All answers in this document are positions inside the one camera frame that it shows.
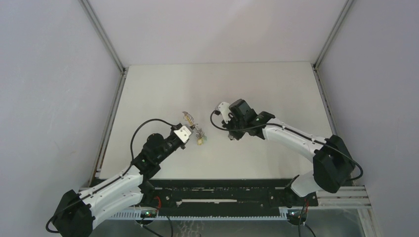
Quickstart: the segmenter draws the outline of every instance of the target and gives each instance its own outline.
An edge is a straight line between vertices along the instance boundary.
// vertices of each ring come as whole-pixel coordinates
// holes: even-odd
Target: white plastic part
[[[140,203],[142,198],[143,193],[141,193],[139,187],[134,187],[124,194],[119,194],[119,197],[117,197],[113,202],[104,207],[101,207],[100,209],[96,209],[95,212],[92,213],[92,215],[96,218],[93,220],[93,229],[95,229],[104,220],[115,215],[117,212],[124,210],[129,206]]]
[[[180,140],[182,140],[183,143],[188,142],[189,137],[192,135],[192,131],[185,125],[183,125],[180,129],[175,130],[174,133]]]
[[[227,102],[221,102],[217,106],[225,123],[228,123],[230,121],[230,117],[228,116],[228,114],[231,113],[231,110],[229,109],[229,107],[230,107],[230,104]]]
[[[313,156],[315,150],[319,150],[322,148],[323,145],[314,143],[312,140],[316,140],[319,142],[326,142],[324,137],[313,136],[303,131],[300,131],[296,128],[293,128],[283,122],[281,122],[277,118],[273,118],[268,121],[268,123],[276,123],[283,127],[289,128],[294,130],[304,136],[310,137],[310,140],[307,140],[299,135],[296,135],[288,130],[282,129],[278,126],[268,125],[266,126],[263,131],[263,136],[266,140],[269,141],[277,141],[285,145],[286,147],[298,152],[305,158],[307,158],[311,163],[313,162]]]
[[[291,189],[299,197],[305,197],[310,193],[323,190],[314,180],[313,170],[308,171],[304,175],[298,176],[291,184]]]
[[[90,197],[83,200],[83,202],[85,204],[91,205],[90,210],[92,212],[92,215],[95,215],[95,213],[98,213],[98,210],[102,210],[103,207],[108,206],[110,203],[113,203],[115,199],[119,199],[120,196],[128,194],[130,190],[133,191],[137,189],[138,186],[143,182],[143,176],[140,174],[140,170],[137,169],[137,167],[132,166],[123,177],[120,177],[122,176],[125,170],[126,169],[124,169],[114,177],[109,178],[90,189],[83,190],[80,192],[81,197],[85,197],[88,194],[91,195]],[[118,177],[120,177],[118,181],[93,194],[93,192],[109,184]]]

